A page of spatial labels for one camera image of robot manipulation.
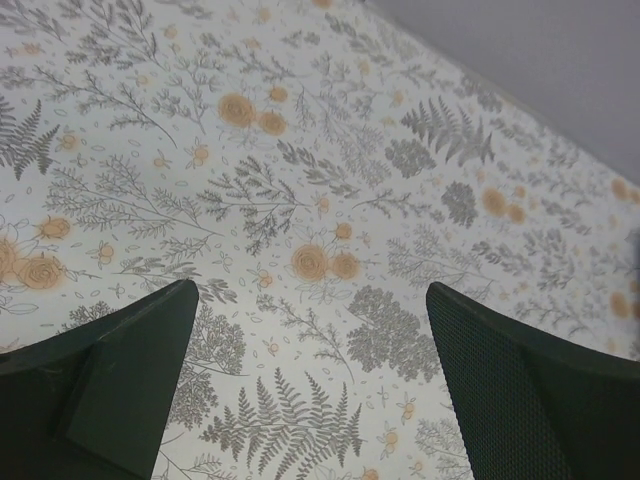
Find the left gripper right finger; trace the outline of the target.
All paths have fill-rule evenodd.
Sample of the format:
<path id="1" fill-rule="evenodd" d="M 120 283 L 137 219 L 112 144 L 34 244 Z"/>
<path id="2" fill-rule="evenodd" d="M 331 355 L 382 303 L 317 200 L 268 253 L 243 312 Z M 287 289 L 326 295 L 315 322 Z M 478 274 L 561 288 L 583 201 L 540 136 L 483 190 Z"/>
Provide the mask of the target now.
<path id="1" fill-rule="evenodd" d="M 477 479 L 636 479 L 639 365 L 432 283 L 429 322 Z"/>

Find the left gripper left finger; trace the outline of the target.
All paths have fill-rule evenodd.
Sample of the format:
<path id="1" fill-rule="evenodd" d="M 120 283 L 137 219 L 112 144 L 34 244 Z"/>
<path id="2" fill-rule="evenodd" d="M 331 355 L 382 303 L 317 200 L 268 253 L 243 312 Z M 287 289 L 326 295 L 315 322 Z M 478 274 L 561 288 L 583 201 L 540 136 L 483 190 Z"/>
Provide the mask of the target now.
<path id="1" fill-rule="evenodd" d="M 2 478 L 150 478 L 198 301 L 176 281 L 2 354 Z"/>

